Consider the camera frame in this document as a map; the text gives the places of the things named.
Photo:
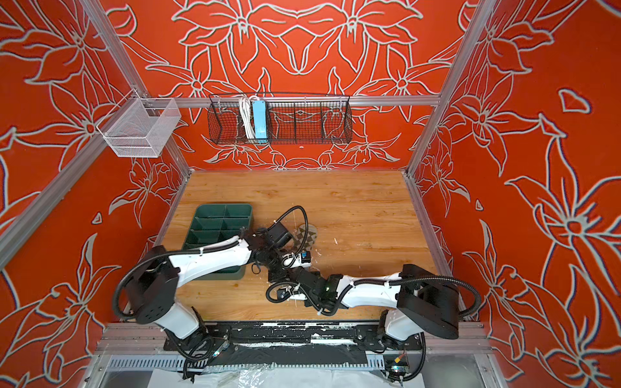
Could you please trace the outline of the green divided organizer tray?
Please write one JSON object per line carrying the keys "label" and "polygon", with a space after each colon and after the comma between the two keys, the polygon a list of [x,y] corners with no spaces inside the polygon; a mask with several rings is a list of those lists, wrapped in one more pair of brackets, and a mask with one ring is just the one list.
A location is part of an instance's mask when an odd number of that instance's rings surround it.
{"label": "green divided organizer tray", "polygon": [[220,243],[252,227],[252,206],[248,203],[204,204],[197,207],[183,250]]}

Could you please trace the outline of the brown argyle sock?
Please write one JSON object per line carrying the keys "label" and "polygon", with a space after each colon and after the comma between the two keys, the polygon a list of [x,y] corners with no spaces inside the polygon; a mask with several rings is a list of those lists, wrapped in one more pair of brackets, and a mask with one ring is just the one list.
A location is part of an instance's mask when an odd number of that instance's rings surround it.
{"label": "brown argyle sock", "polygon": [[318,239],[318,230],[312,224],[300,225],[294,232],[294,246],[304,251],[311,251]]}

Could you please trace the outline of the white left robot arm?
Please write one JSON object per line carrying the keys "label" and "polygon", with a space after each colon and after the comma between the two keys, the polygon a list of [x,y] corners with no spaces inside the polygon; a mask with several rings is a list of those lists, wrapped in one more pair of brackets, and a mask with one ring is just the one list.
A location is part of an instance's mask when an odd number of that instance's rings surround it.
{"label": "white left robot arm", "polygon": [[176,299],[177,289],[200,277],[232,267],[256,264],[279,281],[291,268],[309,268],[311,254],[303,247],[285,252],[291,233],[280,224],[248,231],[222,242],[188,250],[155,247],[129,270],[113,294],[112,309],[121,320],[154,323],[185,340],[199,331],[200,318]]}

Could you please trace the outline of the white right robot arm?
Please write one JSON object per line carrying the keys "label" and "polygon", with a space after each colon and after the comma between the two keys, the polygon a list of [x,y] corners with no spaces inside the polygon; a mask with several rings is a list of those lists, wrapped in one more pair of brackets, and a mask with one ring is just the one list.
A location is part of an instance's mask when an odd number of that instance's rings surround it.
{"label": "white right robot arm", "polygon": [[399,273],[371,278],[324,278],[304,268],[290,275],[291,284],[277,291],[277,296],[304,300],[319,315],[333,316],[356,307],[383,307],[383,333],[394,340],[404,341],[421,332],[446,340],[459,337],[458,283],[414,264],[404,265]]}

